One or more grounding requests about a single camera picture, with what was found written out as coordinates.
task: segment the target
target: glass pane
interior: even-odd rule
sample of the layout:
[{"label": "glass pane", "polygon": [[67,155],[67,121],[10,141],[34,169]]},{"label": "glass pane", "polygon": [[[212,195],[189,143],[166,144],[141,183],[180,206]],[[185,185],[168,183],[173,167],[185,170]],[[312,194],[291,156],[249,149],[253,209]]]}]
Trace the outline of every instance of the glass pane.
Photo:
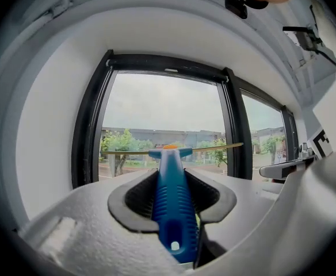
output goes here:
[{"label": "glass pane", "polygon": [[[159,167],[147,155],[105,151],[146,151],[175,144],[210,147],[226,143],[222,107],[215,84],[166,75],[118,73],[101,133],[99,179]],[[227,174],[227,151],[198,152],[184,167]]]},{"label": "glass pane", "polygon": [[242,95],[253,145],[253,180],[270,181],[259,169],[287,161],[287,147],[282,114],[254,98]]}]

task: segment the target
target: camera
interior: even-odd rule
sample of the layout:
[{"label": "camera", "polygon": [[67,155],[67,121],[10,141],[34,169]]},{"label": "camera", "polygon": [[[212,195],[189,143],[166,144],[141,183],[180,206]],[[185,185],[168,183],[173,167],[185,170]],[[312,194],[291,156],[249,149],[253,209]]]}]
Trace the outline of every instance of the camera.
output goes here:
[{"label": "camera", "polygon": [[226,9],[233,12],[243,20],[247,18],[247,7],[240,0],[224,0]]}]

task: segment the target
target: black window frame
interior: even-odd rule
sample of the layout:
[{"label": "black window frame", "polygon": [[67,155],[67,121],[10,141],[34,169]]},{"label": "black window frame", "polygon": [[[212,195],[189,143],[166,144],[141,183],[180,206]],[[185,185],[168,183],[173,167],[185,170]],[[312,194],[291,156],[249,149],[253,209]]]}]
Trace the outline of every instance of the black window frame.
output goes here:
[{"label": "black window frame", "polygon": [[[227,144],[243,143],[239,148],[227,150],[227,175],[252,179],[251,133],[241,91],[247,91],[268,104],[276,104],[279,109],[282,108],[280,103],[259,88],[236,77],[230,68],[220,70],[176,57],[114,54],[113,50],[108,50],[91,77],[77,115],[71,155],[73,188],[97,182],[99,179],[98,158],[102,121],[118,71],[158,73],[181,78],[186,76],[215,83],[222,107]],[[285,127],[286,136],[287,129],[291,130],[291,122],[289,128]]]},{"label": "black window frame", "polygon": [[293,113],[285,106],[280,104],[272,96],[265,93],[258,87],[246,82],[245,80],[235,77],[243,95],[249,96],[271,108],[278,110],[283,119],[285,139],[287,145],[287,162],[299,157],[299,141],[297,136],[296,121]]}]

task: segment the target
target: blue plastic tool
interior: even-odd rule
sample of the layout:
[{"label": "blue plastic tool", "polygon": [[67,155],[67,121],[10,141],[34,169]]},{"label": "blue plastic tool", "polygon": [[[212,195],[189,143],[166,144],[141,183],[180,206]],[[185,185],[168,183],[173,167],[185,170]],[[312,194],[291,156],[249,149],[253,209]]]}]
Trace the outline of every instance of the blue plastic tool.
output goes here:
[{"label": "blue plastic tool", "polygon": [[194,262],[197,254],[198,227],[191,194],[181,158],[192,148],[173,145],[149,150],[160,159],[152,219],[159,225],[159,240],[180,263]]}]

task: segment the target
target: sky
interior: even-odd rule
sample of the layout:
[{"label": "sky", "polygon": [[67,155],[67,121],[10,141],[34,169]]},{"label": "sky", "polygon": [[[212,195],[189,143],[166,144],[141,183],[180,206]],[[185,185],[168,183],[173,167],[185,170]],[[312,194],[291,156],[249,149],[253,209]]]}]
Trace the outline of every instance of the sky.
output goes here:
[{"label": "sky", "polygon": [[[280,112],[243,96],[250,129],[283,126]],[[161,75],[119,73],[103,127],[224,132],[217,87]]]}]

